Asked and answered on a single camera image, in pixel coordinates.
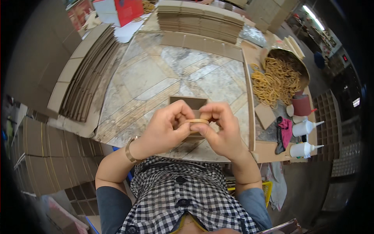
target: bracelet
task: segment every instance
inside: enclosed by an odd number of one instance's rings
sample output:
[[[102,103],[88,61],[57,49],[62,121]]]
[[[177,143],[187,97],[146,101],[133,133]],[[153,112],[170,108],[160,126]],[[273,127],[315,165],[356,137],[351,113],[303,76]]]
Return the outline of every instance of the bracelet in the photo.
[[[137,160],[135,159],[131,153],[130,153],[130,143],[133,142],[134,140],[138,139],[138,136],[136,137],[133,137],[129,140],[129,142],[127,143],[126,145],[126,148],[125,148],[125,153],[126,153],[126,157],[130,160],[131,163],[135,164],[135,165],[138,165],[142,162],[142,160]]]

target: gold necklace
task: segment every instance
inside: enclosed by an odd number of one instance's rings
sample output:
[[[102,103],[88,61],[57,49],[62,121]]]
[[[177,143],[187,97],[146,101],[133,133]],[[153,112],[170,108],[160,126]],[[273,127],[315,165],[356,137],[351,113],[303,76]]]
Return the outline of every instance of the gold necklace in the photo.
[[[186,224],[184,224],[183,226],[181,226],[178,230],[177,230],[177,232],[179,232],[184,226],[186,226],[187,224],[190,224],[190,223],[193,223],[193,221],[189,221],[188,223],[186,223]]]

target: table surface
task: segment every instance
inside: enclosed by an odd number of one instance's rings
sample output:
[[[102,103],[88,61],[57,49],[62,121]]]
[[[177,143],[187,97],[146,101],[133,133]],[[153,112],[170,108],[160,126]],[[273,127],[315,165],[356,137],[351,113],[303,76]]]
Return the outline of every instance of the table surface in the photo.
[[[130,42],[112,77],[94,139],[124,147],[131,137],[142,134],[155,110],[168,104],[170,95],[181,95],[228,102],[239,119],[241,137],[248,144],[248,96],[243,63],[207,52],[160,45],[163,33],[154,22],[155,15],[150,16]],[[258,60],[258,55],[259,51],[254,53],[254,60]],[[289,118],[282,104],[274,114]],[[211,126],[218,131],[215,123]],[[256,117],[256,140],[276,142],[275,122],[263,130]],[[217,155],[206,140],[182,142],[160,156],[229,162]]]

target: digital display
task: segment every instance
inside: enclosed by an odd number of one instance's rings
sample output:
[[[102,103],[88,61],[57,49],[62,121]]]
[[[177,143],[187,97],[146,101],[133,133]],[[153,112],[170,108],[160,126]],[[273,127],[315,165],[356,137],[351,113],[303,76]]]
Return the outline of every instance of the digital display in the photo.
[[[342,57],[343,57],[344,62],[348,61],[347,56],[345,54]]]

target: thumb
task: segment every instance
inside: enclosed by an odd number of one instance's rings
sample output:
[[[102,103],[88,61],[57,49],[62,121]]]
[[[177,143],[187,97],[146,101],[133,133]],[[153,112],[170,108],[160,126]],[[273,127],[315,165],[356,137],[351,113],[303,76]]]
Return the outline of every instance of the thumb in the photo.
[[[179,142],[184,140],[190,134],[190,123],[186,122],[174,130],[174,135]]]
[[[216,142],[218,140],[218,134],[208,124],[197,123],[191,126],[192,131],[198,131],[203,137],[207,139],[209,143]]]

